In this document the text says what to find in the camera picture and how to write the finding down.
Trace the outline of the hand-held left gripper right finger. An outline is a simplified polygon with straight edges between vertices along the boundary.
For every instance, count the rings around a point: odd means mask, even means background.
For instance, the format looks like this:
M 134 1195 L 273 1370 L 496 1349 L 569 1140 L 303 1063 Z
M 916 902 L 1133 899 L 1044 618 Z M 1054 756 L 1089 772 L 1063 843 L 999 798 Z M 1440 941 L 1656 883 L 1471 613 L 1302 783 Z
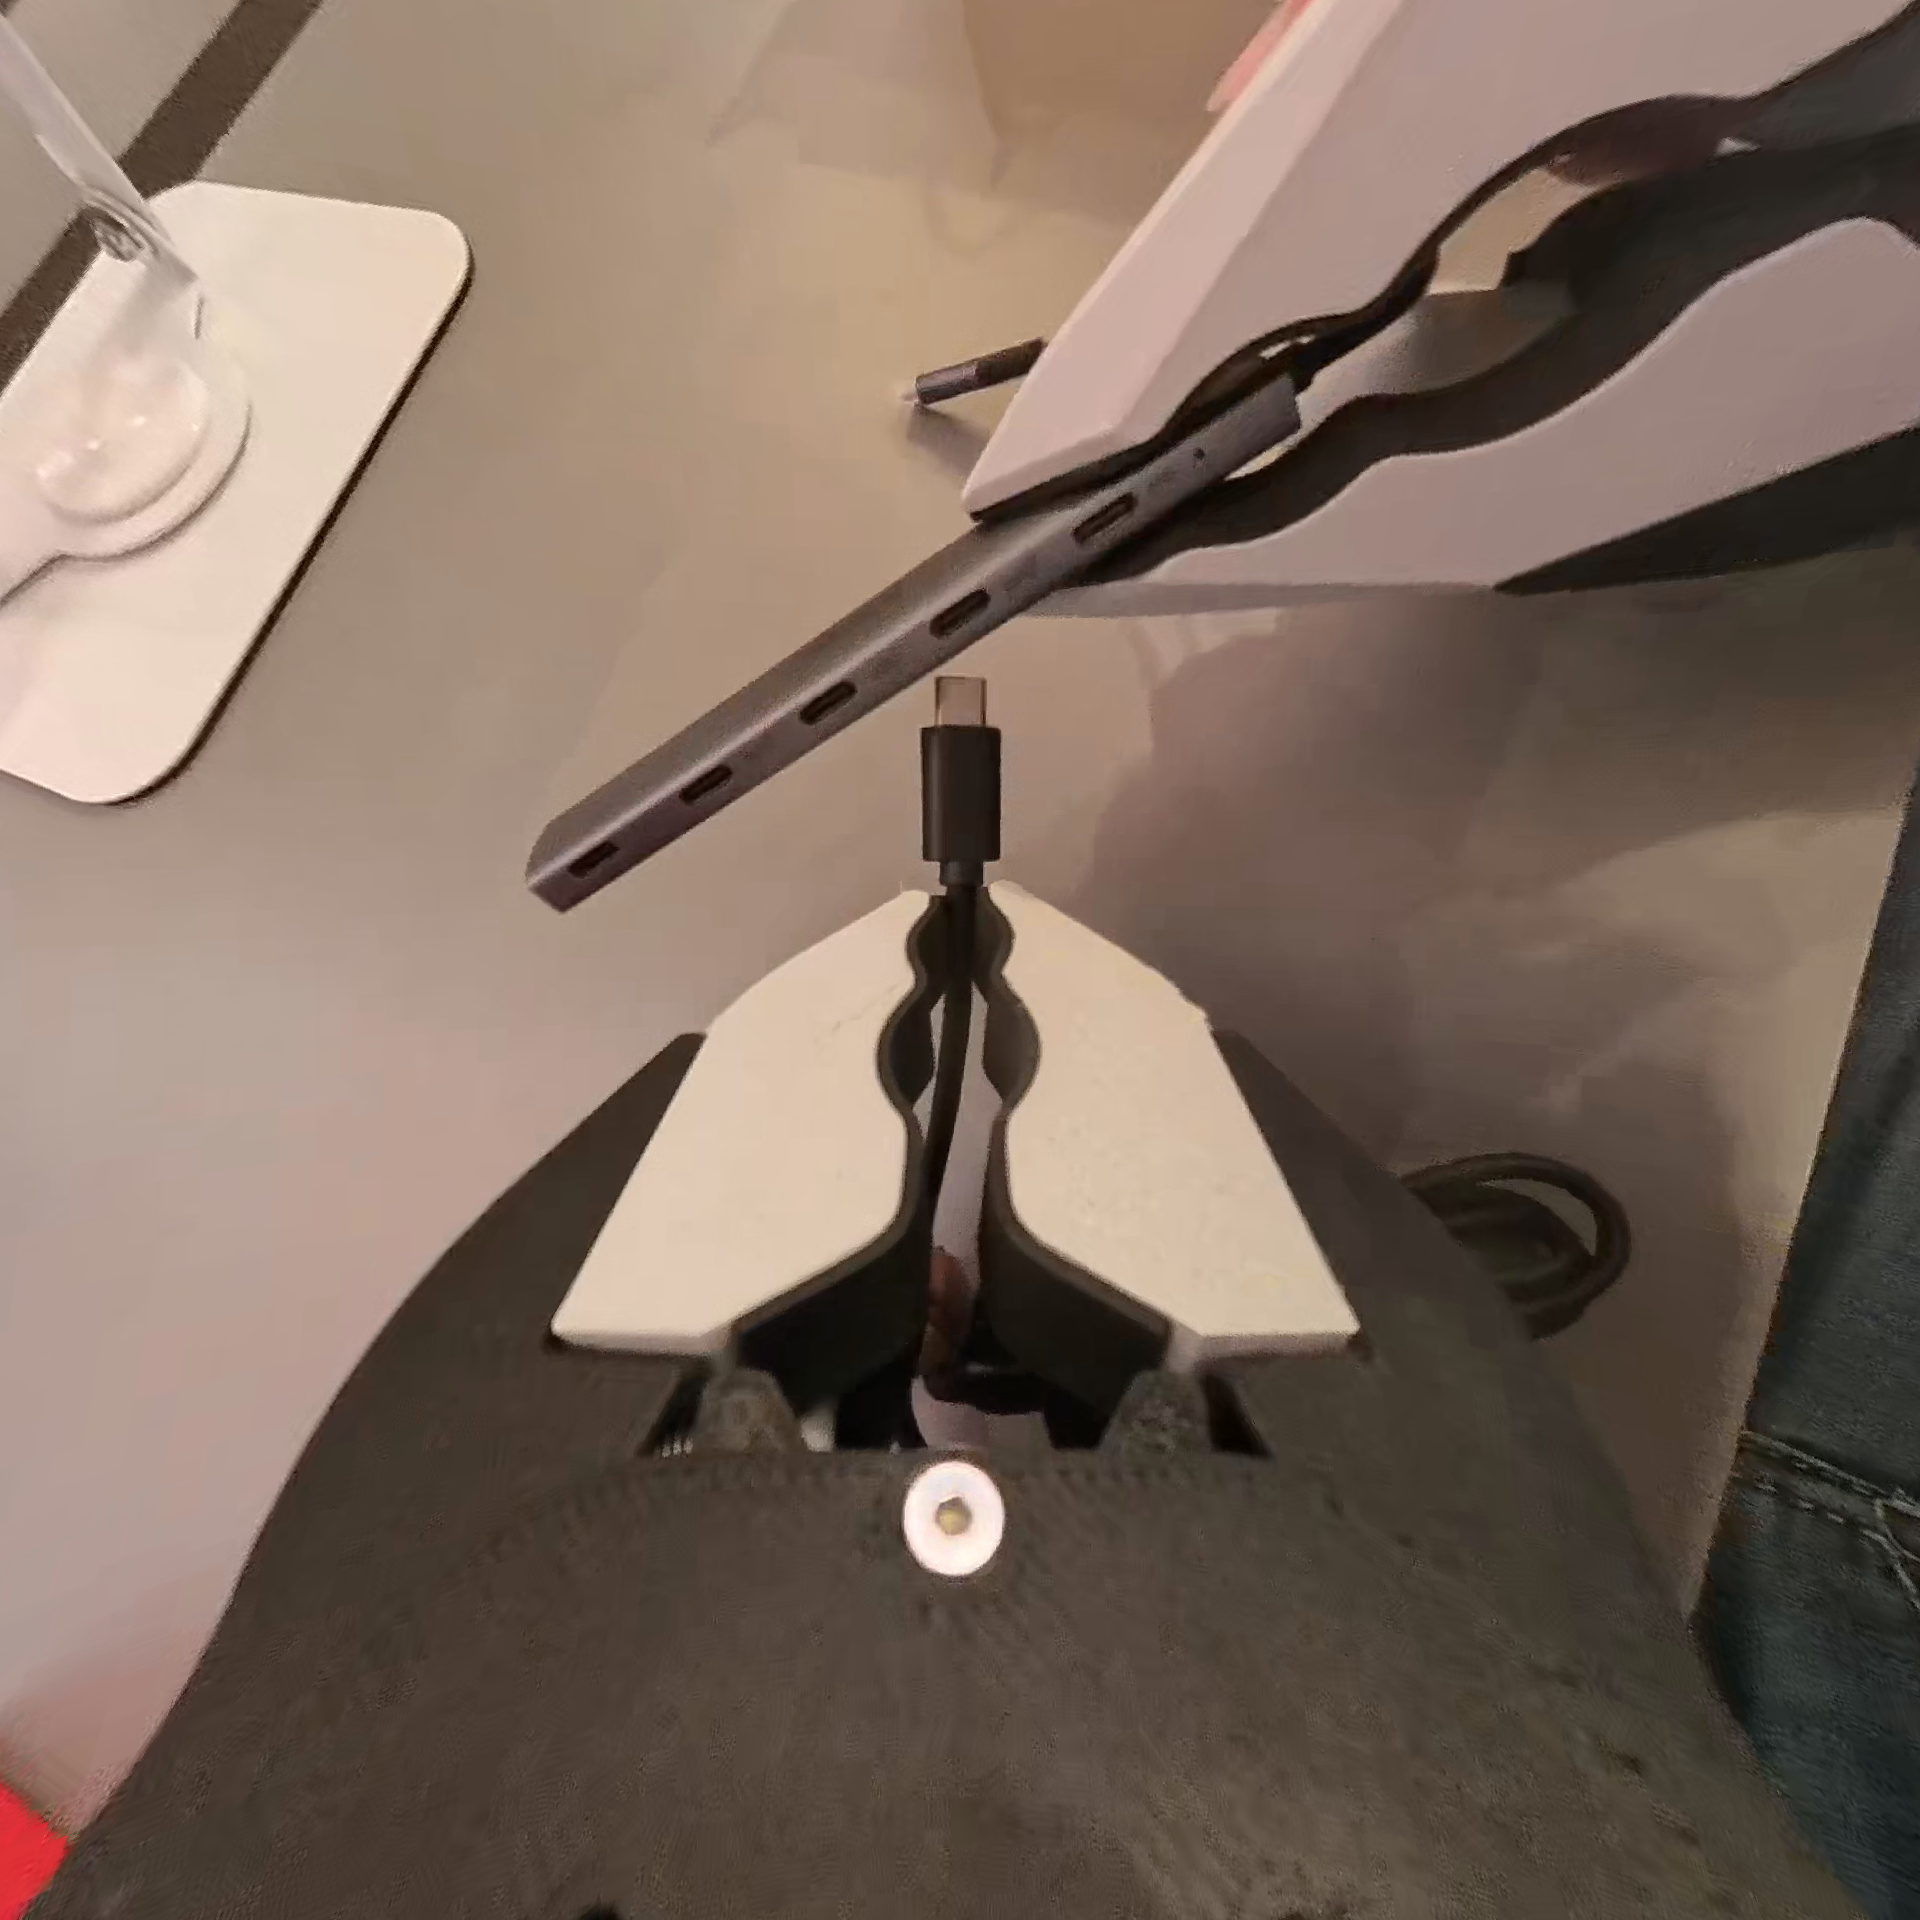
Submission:
M 984 1317 L 1071 1399 L 1334 1354 L 1360 1322 L 1211 1019 L 1027 889 L 984 894 Z

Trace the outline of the person's jeans leg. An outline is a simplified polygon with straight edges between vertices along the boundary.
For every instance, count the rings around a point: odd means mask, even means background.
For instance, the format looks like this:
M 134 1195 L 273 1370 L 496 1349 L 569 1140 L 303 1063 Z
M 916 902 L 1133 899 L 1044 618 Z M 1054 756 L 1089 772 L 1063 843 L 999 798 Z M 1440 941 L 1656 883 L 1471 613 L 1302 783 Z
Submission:
M 1867 1915 L 1918 1915 L 1918 798 L 1744 1409 L 1695 1620 Z

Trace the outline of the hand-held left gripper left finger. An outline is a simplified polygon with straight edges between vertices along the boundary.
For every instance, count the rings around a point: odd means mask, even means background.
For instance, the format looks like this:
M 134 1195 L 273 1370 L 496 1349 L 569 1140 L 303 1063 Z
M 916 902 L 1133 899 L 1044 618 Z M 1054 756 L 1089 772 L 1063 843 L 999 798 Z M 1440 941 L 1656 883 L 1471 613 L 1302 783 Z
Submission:
M 739 995 L 552 1315 L 587 1354 L 741 1364 L 795 1405 L 904 1364 L 927 1317 L 921 1105 L 944 909 L 904 891 Z

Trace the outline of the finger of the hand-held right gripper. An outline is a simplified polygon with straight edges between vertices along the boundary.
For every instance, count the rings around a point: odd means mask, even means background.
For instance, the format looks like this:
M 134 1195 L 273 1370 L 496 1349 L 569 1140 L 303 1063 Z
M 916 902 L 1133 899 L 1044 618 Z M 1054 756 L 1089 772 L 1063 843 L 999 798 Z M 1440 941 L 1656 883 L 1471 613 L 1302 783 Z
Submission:
M 1502 363 L 1344 402 L 1057 610 L 1663 585 L 1915 533 L 1915 202 L 1813 209 L 1640 228 Z
M 1127 455 L 1236 351 L 1374 306 L 1560 134 L 1763 97 L 1877 28 L 1873 3 L 1304 4 L 1054 331 L 967 510 Z

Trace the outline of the grey usb hub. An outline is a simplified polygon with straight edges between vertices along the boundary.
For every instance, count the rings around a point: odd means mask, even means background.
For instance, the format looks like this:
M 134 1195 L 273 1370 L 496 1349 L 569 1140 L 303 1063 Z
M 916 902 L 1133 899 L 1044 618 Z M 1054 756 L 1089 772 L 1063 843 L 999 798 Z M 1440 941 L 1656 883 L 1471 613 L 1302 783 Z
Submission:
M 1140 466 L 968 527 L 542 827 L 525 863 L 527 891 L 558 913 L 592 899 L 983 637 L 1078 585 L 1097 562 L 1297 427 L 1295 387 L 1275 374 Z

